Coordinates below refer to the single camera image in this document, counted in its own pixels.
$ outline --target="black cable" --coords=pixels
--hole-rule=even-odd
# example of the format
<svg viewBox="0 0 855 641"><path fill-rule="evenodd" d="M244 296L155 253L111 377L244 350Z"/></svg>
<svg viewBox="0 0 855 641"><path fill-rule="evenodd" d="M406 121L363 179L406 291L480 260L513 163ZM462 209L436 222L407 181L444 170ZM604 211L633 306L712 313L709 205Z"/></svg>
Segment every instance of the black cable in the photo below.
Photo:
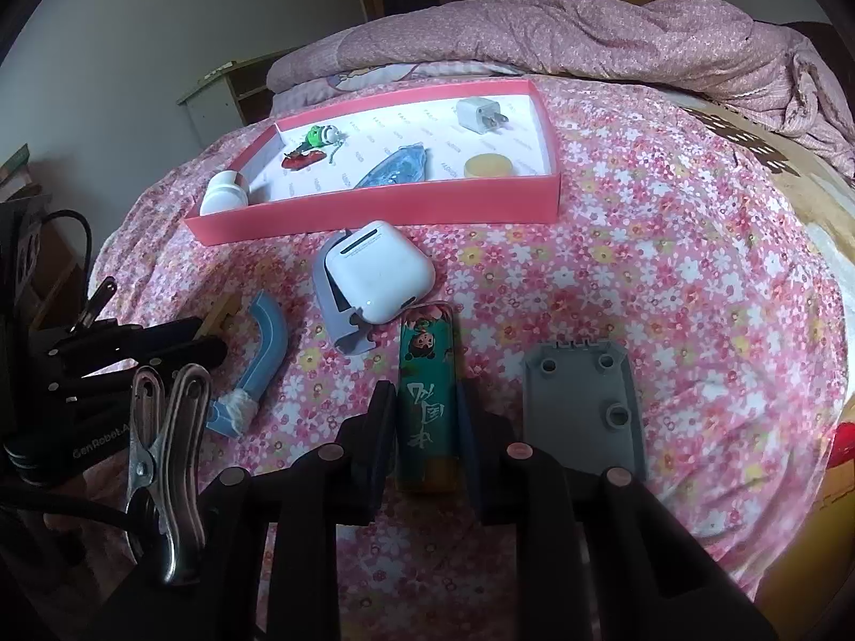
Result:
<svg viewBox="0 0 855 641"><path fill-rule="evenodd" d="M83 291L82 296L80 297L80 308L82 309L85 305L87 305L87 300L89 298L89 267L91 265L92 260L92 229L89 226L87 218L74 209L57 209L57 211L55 212L46 214L42 219L42 224L47 224L49 221L53 221L56 218L60 217L67 217L71 218L72 220L77 220L83 227L83 231L87 233L87 252L85 253L85 256L83 258Z"/></svg>
<svg viewBox="0 0 855 641"><path fill-rule="evenodd" d="M102 503L78 499L75 496L51 494L47 491L22 487L0 486L0 505L24 511L39 511L53 515L70 515L75 518L95 520L106 526L117 527L129 533L144 535L126 513L104 506Z"/></svg>

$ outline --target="pink quilt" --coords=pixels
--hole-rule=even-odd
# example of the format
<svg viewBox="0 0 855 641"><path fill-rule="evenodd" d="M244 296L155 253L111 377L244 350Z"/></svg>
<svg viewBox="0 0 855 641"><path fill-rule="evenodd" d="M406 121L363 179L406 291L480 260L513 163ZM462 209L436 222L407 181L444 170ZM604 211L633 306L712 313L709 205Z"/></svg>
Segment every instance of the pink quilt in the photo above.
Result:
<svg viewBox="0 0 855 641"><path fill-rule="evenodd" d="M539 74L670 84L705 93L855 174L841 85L794 29L727 2L467 0L340 31L278 60L268 87L390 63L481 60Z"/></svg>
<svg viewBox="0 0 855 641"><path fill-rule="evenodd" d="M527 348L604 335L626 345L648 487L751 593L807 514L828 458L846 381L838 287L750 153L655 90L532 79L561 145L559 221L406 228L437 267L433 298L459 313L487 408L517 423ZM356 93L427 83L443 80ZM232 464L290 465L364 411L378 378L397 380L395 322L365 356L331 347L310 276L326 234L204 248L181 224L266 124L147 190L92 276L116 276L104 313L123 323L204 316L222 291L247 304L265 288L281 304L292 330L285 364L249 435L206 435L204 483ZM217 393L258 342L238 316ZM375 524L339 529L344 638L510 638L513 557L510 530L476 526L463 496L422 501L390 485ZM262 586L262 616L265 596Z"/></svg>

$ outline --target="pink floral bedsheet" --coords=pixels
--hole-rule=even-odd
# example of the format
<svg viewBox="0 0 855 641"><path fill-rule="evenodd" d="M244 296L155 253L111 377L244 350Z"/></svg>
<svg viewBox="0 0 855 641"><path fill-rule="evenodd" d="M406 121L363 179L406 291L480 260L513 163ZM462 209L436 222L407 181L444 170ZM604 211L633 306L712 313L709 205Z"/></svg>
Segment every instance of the pink floral bedsheet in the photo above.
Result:
<svg viewBox="0 0 855 641"><path fill-rule="evenodd" d="M846 381L838 287L749 153L655 90L532 79L561 144L558 223L404 231L437 267L434 298L459 313L487 408L517 424L527 348L603 335L628 346L648 487L751 593L807 514L827 460ZM247 304L265 288L281 304L292 329L285 364L248 436L206 436L204 483L232 464L288 466L365 410L378 378L397 376L396 323L365 356L332 349L310 276L325 234L204 248L181 224L265 124L147 190L92 278L117 277L104 313L121 322L204 316L222 291ZM248 315L228 343L217 393L258 348ZM509 638L513 554L511 531L475 524L463 496L425 502L390 487L375 524L339 529L344 636ZM262 586L261 609L265 595Z"/></svg>

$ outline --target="metal clip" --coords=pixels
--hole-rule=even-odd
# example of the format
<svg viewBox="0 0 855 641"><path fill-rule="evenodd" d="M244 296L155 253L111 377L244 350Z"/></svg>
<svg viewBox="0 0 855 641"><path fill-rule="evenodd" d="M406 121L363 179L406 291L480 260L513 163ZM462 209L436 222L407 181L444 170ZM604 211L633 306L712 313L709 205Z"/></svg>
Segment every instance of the metal clip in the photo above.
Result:
<svg viewBox="0 0 855 641"><path fill-rule="evenodd" d="M125 512L165 536L162 582L190 583L205 546L198 460L211 376L198 364L184 366L164 409L164 382L154 369L141 366L131 392ZM141 543L130 534L127 542L139 561Z"/></svg>
<svg viewBox="0 0 855 641"><path fill-rule="evenodd" d="M110 303L110 299L116 293L118 286L115 283L115 279L112 277L105 277L104 282L98 285L98 288L95 290L95 293L92 294L92 297L89 301L84 304L83 310L80 311L80 315L77 317L77 320L74 321L74 325L71 326L69 332L74 335L81 330L88 330L92 327L92 323L95 322L95 318L97 318L101 312L104 310L104 307Z"/></svg>

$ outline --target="white airpods case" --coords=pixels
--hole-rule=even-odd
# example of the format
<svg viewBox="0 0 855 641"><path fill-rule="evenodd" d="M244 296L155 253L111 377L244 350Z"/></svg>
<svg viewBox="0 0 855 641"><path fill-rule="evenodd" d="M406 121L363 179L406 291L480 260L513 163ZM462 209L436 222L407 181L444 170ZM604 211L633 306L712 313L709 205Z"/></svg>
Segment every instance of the white airpods case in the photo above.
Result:
<svg viewBox="0 0 855 641"><path fill-rule="evenodd" d="M388 323L428 295L436 278L430 258L379 220L336 244L326 264L347 302L372 325Z"/></svg>

